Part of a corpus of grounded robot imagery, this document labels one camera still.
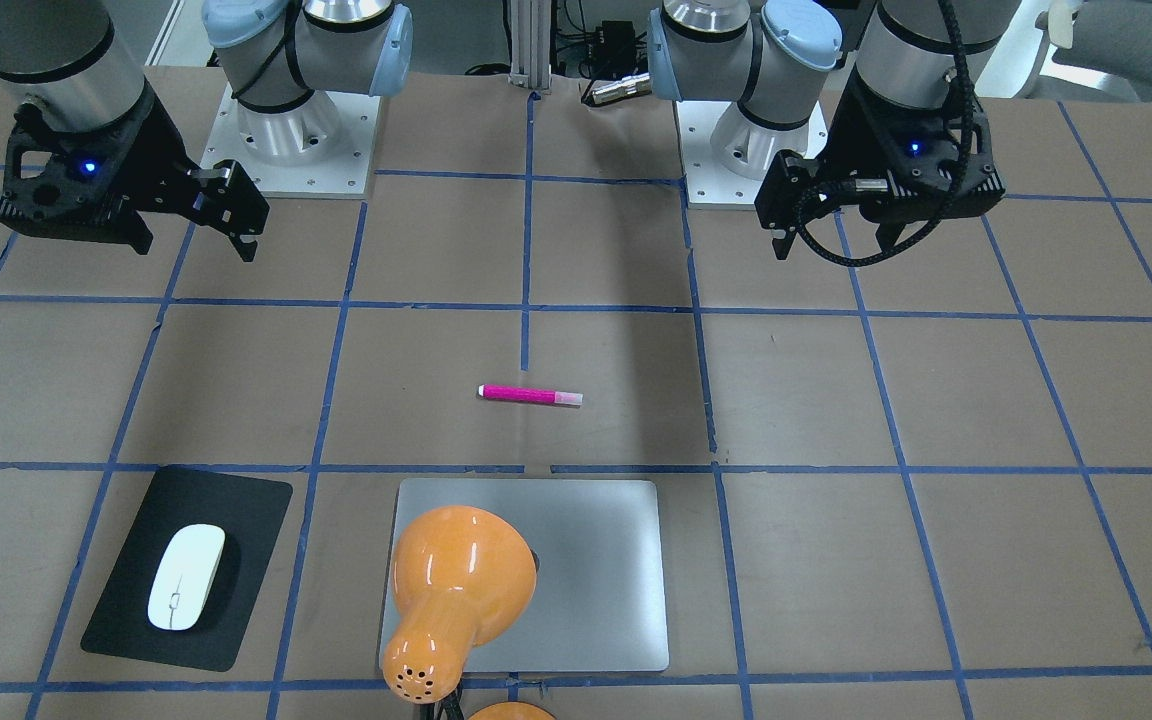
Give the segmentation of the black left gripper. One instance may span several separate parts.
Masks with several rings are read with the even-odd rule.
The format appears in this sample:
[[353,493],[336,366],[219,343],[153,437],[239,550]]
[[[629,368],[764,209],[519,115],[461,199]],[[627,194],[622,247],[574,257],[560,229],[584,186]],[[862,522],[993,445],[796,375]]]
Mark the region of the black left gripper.
[[755,213],[761,227],[772,233],[774,258],[786,262],[796,240],[809,249],[823,251],[809,223],[847,205],[882,199],[893,184],[893,179],[864,177],[856,172],[829,179],[823,172],[823,162],[781,150],[771,159],[756,191]]

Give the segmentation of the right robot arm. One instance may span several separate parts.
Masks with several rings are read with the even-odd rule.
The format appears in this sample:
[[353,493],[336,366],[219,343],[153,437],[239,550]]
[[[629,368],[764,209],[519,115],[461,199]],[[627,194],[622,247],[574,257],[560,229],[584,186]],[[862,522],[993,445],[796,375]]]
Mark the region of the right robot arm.
[[[265,191],[342,194],[370,156],[361,119],[404,88],[414,18],[397,1],[0,1],[14,103],[0,223],[29,237],[147,253],[147,213],[183,217],[255,258]],[[147,79],[215,61],[215,149],[194,159]]]

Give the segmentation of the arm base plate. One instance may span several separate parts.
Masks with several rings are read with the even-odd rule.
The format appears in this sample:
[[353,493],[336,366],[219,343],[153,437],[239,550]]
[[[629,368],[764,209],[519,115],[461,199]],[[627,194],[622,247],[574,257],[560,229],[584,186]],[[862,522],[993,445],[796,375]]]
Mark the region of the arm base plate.
[[687,200],[694,209],[751,210],[776,152],[813,159],[828,127],[814,104],[806,123],[788,131],[756,126],[733,103],[676,103]]
[[198,164],[242,165],[268,199],[365,200],[382,100],[317,91],[278,114],[243,108],[223,88]]

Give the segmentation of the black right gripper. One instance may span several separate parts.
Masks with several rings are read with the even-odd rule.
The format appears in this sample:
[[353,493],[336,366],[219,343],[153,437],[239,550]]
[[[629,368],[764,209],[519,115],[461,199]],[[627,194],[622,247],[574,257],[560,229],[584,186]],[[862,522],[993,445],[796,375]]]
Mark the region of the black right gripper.
[[237,160],[212,168],[174,169],[147,188],[141,209],[183,217],[220,232],[243,263],[256,258],[259,237],[268,222],[270,204],[259,184]]

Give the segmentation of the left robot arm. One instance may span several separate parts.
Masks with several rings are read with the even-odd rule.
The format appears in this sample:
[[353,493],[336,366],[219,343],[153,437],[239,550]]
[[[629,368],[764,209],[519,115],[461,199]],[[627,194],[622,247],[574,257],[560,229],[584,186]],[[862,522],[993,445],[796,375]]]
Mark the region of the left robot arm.
[[861,1],[849,45],[818,1],[664,1],[650,14],[654,94],[721,101],[712,146],[755,179],[785,260],[796,241],[840,266],[895,258],[1005,199],[980,65],[1015,1]]

